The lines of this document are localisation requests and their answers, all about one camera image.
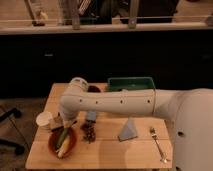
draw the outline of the fork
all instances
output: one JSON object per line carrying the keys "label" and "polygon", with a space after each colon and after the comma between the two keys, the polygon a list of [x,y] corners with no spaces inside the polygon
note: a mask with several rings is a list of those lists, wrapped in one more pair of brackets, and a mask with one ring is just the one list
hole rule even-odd
{"label": "fork", "polygon": [[167,163],[167,162],[170,161],[170,160],[167,159],[166,153],[163,152],[163,150],[162,150],[161,147],[160,147],[160,143],[159,143],[159,141],[158,141],[158,137],[157,137],[157,134],[156,134],[156,132],[155,132],[155,128],[150,127],[149,132],[150,132],[152,138],[155,140],[155,143],[156,143],[156,145],[157,145],[158,151],[159,151],[159,153],[160,153],[160,155],[161,155],[160,161],[163,162],[163,163]]}

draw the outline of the corn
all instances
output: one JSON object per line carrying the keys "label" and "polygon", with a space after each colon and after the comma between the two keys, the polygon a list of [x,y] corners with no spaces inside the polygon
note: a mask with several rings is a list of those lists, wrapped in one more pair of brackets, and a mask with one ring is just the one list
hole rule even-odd
{"label": "corn", "polygon": [[58,152],[58,157],[63,158],[64,154],[68,151],[69,149],[69,144],[70,144],[70,135],[67,135],[64,142],[62,143],[59,152]]}
{"label": "corn", "polygon": [[70,128],[64,128],[63,132],[60,134],[60,136],[58,138],[58,141],[57,141],[57,144],[56,144],[56,149],[57,150],[62,146],[62,143],[64,142],[66,136],[69,133],[69,129]]}

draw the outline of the brown bowl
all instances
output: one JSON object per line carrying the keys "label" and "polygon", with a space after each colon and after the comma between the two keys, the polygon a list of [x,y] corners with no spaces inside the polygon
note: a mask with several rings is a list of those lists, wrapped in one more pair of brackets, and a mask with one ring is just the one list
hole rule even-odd
{"label": "brown bowl", "polygon": [[[57,150],[56,149],[56,144],[57,144],[58,138],[59,138],[59,136],[61,135],[62,132],[63,132],[63,129],[54,131],[51,134],[51,136],[49,138],[49,141],[48,141],[49,150],[56,157],[58,157],[58,154],[56,152],[56,150]],[[76,133],[75,133],[75,131],[72,128],[69,128],[69,135],[70,135],[69,148],[68,148],[67,152],[63,155],[62,158],[66,158],[66,157],[68,157],[71,154],[72,149],[75,147],[75,144],[76,144],[76,141],[77,141]]]}

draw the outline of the green container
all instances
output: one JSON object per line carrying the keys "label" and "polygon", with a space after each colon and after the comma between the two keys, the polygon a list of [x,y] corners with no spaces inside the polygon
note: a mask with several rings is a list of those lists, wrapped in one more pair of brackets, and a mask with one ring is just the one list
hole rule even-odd
{"label": "green container", "polygon": [[151,77],[112,77],[107,82],[107,91],[155,89]]}

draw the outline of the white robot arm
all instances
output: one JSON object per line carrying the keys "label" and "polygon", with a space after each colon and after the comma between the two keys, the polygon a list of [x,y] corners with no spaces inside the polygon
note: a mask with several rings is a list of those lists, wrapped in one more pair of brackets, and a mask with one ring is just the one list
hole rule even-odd
{"label": "white robot arm", "polygon": [[137,90],[89,93],[88,83],[74,78],[60,99],[59,112],[72,124],[79,111],[141,114],[173,122],[172,171],[213,168],[213,90]]}
{"label": "white robot arm", "polygon": [[60,99],[59,112],[64,121],[75,121],[79,111],[102,111],[118,114],[151,115],[154,112],[155,91],[135,90],[91,93],[82,78],[73,78]]}

